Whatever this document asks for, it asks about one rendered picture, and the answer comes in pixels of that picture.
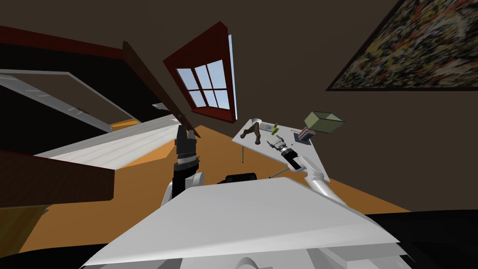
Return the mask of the colourful abstract wall picture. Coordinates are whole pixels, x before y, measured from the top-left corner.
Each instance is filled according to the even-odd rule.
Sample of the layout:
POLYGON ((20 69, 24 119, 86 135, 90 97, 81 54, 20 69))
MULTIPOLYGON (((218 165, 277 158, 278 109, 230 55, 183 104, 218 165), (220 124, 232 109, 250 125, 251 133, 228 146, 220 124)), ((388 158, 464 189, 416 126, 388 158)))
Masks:
POLYGON ((328 91, 478 91, 478 0, 398 0, 328 91))

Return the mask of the white slatted panel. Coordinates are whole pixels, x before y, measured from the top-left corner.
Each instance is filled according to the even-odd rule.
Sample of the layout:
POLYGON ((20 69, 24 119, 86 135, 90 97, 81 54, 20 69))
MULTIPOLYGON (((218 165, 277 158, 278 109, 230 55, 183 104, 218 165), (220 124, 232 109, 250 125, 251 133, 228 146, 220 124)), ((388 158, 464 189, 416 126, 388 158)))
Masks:
POLYGON ((39 157, 118 170, 174 140, 173 115, 136 124, 39 154, 39 157))

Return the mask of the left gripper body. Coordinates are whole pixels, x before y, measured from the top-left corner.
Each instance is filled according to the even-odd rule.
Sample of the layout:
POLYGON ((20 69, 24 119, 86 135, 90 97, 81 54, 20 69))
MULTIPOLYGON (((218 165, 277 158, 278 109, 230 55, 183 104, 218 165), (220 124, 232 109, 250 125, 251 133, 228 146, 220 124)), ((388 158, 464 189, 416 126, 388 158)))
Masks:
POLYGON ((188 158, 196 156, 196 139, 195 138, 176 138, 176 154, 178 158, 188 158))

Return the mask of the grey framed panel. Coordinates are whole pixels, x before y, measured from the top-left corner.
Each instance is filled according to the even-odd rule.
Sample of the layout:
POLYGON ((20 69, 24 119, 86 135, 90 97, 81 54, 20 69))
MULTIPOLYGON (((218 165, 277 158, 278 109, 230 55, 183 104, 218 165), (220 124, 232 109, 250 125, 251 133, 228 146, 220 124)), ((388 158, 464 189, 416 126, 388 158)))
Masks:
POLYGON ((69 72, 0 69, 0 85, 106 133, 140 123, 69 72))

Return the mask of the dark brown wooden cabinet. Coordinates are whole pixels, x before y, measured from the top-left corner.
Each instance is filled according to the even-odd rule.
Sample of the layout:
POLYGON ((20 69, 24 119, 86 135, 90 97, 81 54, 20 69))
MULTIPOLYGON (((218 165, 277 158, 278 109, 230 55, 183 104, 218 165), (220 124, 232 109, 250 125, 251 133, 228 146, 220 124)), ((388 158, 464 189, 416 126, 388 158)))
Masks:
POLYGON ((0 208, 108 201, 115 171, 0 150, 0 208))

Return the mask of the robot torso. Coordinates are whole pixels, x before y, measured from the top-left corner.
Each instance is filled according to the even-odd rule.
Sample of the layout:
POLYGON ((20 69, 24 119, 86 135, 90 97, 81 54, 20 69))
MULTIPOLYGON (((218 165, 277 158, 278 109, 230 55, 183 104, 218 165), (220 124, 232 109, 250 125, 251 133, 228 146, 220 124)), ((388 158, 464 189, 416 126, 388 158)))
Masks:
POLYGON ((81 269, 411 269, 371 218, 287 177, 195 186, 81 269))

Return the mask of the dark brown door leaf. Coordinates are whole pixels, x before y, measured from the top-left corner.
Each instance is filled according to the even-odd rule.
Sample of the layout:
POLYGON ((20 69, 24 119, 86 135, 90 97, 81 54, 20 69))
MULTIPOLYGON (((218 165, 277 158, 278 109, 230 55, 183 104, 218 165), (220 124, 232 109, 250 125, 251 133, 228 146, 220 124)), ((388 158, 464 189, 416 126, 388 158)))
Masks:
POLYGON ((130 66, 136 75, 151 90, 151 92, 165 105, 169 112, 171 112, 178 119, 178 121, 187 128, 187 130, 192 130, 195 136, 201 138, 201 136, 193 128, 190 121, 187 120, 185 114, 181 112, 177 104, 166 93, 156 77, 147 68, 131 44, 129 44, 127 41, 123 41, 122 43, 122 57, 128 66, 130 66))

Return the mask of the white table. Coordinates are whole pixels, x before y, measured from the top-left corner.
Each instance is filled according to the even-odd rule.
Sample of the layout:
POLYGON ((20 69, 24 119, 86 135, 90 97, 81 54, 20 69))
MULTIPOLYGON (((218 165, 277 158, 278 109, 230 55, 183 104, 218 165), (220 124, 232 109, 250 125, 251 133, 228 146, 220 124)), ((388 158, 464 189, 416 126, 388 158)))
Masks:
POLYGON ((239 130, 239 132, 233 137, 232 141, 239 144, 240 146, 260 153, 264 156, 267 156, 275 161, 283 163, 287 165, 287 161, 281 156, 281 153, 278 150, 273 149, 270 147, 267 141, 274 142, 278 140, 276 135, 280 136, 284 139, 284 142, 287 147, 292 148, 299 156, 305 156, 310 159, 317 167, 321 169, 325 178, 329 178, 325 168, 322 165, 322 162, 316 152, 314 144, 311 143, 310 145, 302 144, 295 141, 294 134, 299 132, 299 129, 281 126, 279 125, 279 131, 276 135, 272 135, 271 132, 260 130, 260 144, 256 144, 256 135, 254 133, 247 134, 244 139, 240 138, 240 135, 243 134, 243 131, 249 129, 253 126, 253 119, 249 119, 244 122, 243 127, 239 130))

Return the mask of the red framed window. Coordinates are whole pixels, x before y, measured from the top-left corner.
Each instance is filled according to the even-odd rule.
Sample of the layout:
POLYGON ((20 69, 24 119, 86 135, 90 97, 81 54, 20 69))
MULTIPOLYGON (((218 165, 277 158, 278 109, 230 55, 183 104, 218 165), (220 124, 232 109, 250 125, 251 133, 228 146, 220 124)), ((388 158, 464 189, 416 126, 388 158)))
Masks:
POLYGON ((237 120, 232 37, 224 23, 217 22, 163 63, 193 113, 237 120))

